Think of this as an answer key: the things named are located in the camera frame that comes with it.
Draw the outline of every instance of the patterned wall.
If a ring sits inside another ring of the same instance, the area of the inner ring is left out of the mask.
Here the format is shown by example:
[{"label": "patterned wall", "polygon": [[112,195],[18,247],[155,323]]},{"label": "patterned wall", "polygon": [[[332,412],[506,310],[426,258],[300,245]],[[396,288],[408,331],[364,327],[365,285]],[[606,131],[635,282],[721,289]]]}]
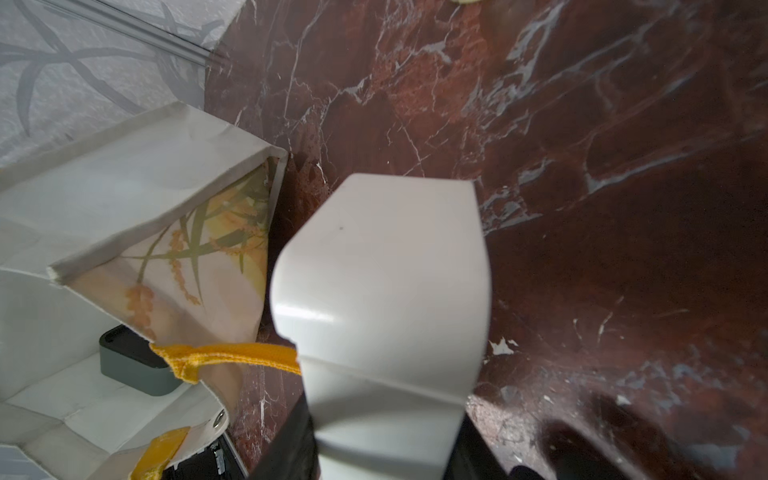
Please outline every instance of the patterned wall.
[{"label": "patterned wall", "polygon": [[[120,9],[210,48],[240,0],[196,0],[184,8],[120,3]],[[204,73],[35,0],[0,2],[0,167],[172,101],[202,108]]]}]

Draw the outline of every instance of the white paper bag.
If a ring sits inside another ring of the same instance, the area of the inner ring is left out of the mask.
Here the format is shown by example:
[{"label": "white paper bag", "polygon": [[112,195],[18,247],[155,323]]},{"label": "white paper bag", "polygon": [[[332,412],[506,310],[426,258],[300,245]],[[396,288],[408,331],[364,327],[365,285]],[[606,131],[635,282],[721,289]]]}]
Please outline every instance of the white paper bag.
[{"label": "white paper bag", "polygon": [[158,345],[254,341],[286,158],[176,103],[0,170],[0,443],[117,479],[163,432],[191,427],[174,464],[222,435],[241,366],[151,397],[100,373],[98,338],[117,320]]}]

